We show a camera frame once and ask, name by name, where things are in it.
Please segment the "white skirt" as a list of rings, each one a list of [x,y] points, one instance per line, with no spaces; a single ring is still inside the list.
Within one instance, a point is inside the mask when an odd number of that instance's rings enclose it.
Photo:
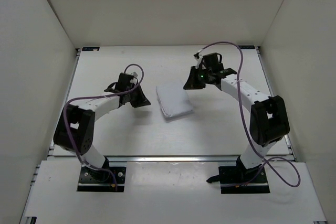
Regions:
[[[178,120],[194,112],[183,82],[179,79],[156,86],[156,97],[166,122]]]

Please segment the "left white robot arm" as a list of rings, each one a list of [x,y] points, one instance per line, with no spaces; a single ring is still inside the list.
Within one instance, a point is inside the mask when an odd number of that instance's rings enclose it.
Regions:
[[[95,122],[127,103],[133,108],[151,104],[135,72],[120,73],[118,81],[109,85],[98,98],[80,105],[65,105],[54,133],[54,143],[77,155],[96,180],[106,180],[110,174],[107,158],[93,146]]]

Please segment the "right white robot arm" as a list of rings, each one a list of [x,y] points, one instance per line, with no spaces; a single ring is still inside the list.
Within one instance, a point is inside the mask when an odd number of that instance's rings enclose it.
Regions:
[[[214,85],[238,101],[239,109],[250,114],[249,124],[244,124],[248,147],[238,157],[233,168],[234,183],[246,183],[257,175],[269,150],[289,133],[289,122],[282,97],[271,97],[249,85],[232,68],[224,68],[222,55],[195,54],[197,64],[191,67],[184,85],[185,90],[201,90]]]

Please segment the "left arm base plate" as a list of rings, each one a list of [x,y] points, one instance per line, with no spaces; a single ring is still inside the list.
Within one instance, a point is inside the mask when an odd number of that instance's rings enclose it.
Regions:
[[[77,191],[123,193],[127,171],[126,162],[110,162],[109,166],[117,184],[114,183],[110,173],[91,170],[86,166],[82,166],[78,178]]]

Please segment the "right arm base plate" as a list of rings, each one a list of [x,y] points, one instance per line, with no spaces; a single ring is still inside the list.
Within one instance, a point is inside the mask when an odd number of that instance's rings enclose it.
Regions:
[[[270,188],[263,168],[243,175],[236,166],[220,166],[219,182],[221,194],[268,194]]]

